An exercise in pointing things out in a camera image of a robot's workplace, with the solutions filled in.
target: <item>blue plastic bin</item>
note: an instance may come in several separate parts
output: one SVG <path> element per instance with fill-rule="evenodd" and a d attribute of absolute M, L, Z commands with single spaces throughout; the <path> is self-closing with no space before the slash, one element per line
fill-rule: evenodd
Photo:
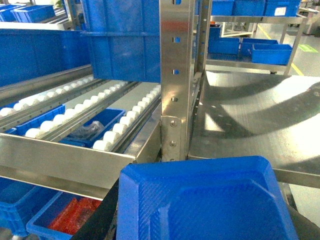
<path fill-rule="evenodd" d="M 5 43 L 0 44 L 0 87 L 90 63 L 88 42 L 79 31 L 0 29 L 0 43 Z"/>
<path fill-rule="evenodd" d="M 24 182 L 0 178 L 0 227 L 12 234 L 25 237 L 27 222 L 58 191 Z"/>
<path fill-rule="evenodd" d="M 25 4 L 9 4 L 9 5 L 0 5 L 0 22 L 13 22 L 16 20 L 14 14 L 12 13 L 13 9 L 24 7 Z"/>
<path fill-rule="evenodd" d="M 219 39 L 211 39 L 208 43 L 208 53 L 213 54 L 238 54 L 239 38 L 220 37 Z"/>
<path fill-rule="evenodd" d="M 159 0 L 83 0 L 93 75 L 159 83 Z"/>
<path fill-rule="evenodd" d="M 76 139 L 73 137 L 65 137 L 61 143 L 72 144 L 76 146 L 83 146 L 86 148 L 91 148 L 95 142 L 101 139 L 104 134 L 112 129 L 116 123 L 118 123 L 121 117 L 126 113 L 125 110 L 121 109 L 113 109 L 106 108 L 96 116 L 94 116 L 91 120 L 87 121 L 84 126 L 90 125 L 93 121 L 99 121 L 104 126 L 103 130 L 98 132 L 95 136 L 90 138 L 89 140 L 85 139 Z"/>
<path fill-rule="evenodd" d="M 211 24 L 209 29 L 209 41 L 217 40 L 220 38 L 221 25 L 220 24 Z"/>
<path fill-rule="evenodd" d="M 71 202 L 73 198 L 82 197 L 66 192 L 58 192 L 26 225 L 29 233 L 35 234 L 40 240 L 69 240 L 72 235 L 51 230 L 49 224 Z"/>
<path fill-rule="evenodd" d="M 269 39 L 258 39 L 258 38 L 244 38 L 241 43 L 240 53 L 242 56 L 251 56 L 252 55 L 252 46 L 253 44 L 279 44 L 277 40 Z"/>
<path fill-rule="evenodd" d="M 53 5 L 33 5 L 14 9 L 16 20 L 21 23 L 39 23 L 53 18 L 56 14 Z"/>
<path fill-rule="evenodd" d="M 56 107 L 53 110 L 47 111 L 40 116 L 34 117 L 33 119 L 16 126 L 17 135 L 24 136 L 29 129 L 39 128 L 44 121 L 51 121 L 58 114 L 65 113 L 66 107 L 64 104 Z"/>
<path fill-rule="evenodd" d="M 212 16 L 231 16 L 235 0 L 213 0 Z"/>
<path fill-rule="evenodd" d="M 247 156 L 126 166 L 116 239 L 298 237 L 271 165 Z"/>
<path fill-rule="evenodd" d="M 233 16 L 263 16 L 266 0 L 234 0 Z"/>
<path fill-rule="evenodd" d="M 258 44 L 252 47 L 252 62 L 287 65 L 292 52 L 289 44 Z"/>
<path fill-rule="evenodd" d="M 295 17 L 300 5 L 300 0 L 266 0 L 265 16 Z"/>

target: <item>shelving unit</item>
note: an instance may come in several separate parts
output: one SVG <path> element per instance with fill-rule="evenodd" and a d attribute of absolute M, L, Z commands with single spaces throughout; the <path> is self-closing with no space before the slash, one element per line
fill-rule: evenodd
<path fill-rule="evenodd" d="M 261 64 L 253 63 L 248 59 L 238 57 L 237 60 L 225 60 L 219 59 L 216 54 L 208 54 L 206 64 L 214 66 L 225 66 L 225 67 L 236 67 L 236 68 L 246 68 L 246 69 L 259 69 L 259 70 L 268 70 L 272 73 L 280 71 L 283 72 L 283 75 L 288 75 L 291 64 L 294 60 L 299 41 L 301 39 L 303 30 L 307 24 L 308 18 L 297 15 L 297 17 L 278 17 L 278 16 L 211 16 L 211 21 L 219 23 L 253 23 L 253 24 L 283 24 L 283 32 L 279 43 L 283 43 L 285 35 L 287 33 L 287 27 L 289 24 L 299 24 L 299 30 L 295 37 L 292 53 L 287 65 L 271 65 L 271 64 Z"/>

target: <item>stainless steel table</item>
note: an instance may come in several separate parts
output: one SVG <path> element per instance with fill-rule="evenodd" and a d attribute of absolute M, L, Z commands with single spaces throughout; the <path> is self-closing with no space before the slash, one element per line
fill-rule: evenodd
<path fill-rule="evenodd" d="M 320 77 L 206 72 L 188 158 L 261 155 L 320 188 Z"/>

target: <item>green floor marking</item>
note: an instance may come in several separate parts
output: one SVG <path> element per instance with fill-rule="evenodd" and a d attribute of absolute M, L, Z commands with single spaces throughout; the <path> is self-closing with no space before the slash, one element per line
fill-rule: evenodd
<path fill-rule="evenodd" d="M 299 44 L 298 47 L 306 53 L 318 53 L 316 49 L 307 44 Z"/>

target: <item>yellow floor line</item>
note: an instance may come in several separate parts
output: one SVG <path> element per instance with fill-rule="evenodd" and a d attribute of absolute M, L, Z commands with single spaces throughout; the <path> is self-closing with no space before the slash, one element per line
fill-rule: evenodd
<path fill-rule="evenodd" d="M 268 33 L 259 24 L 258 24 L 258 28 L 261 30 L 261 32 L 263 32 L 263 34 L 266 36 L 267 39 L 271 39 Z M 291 67 L 296 71 L 296 73 L 299 76 L 304 76 L 303 72 L 294 63 L 291 64 Z"/>

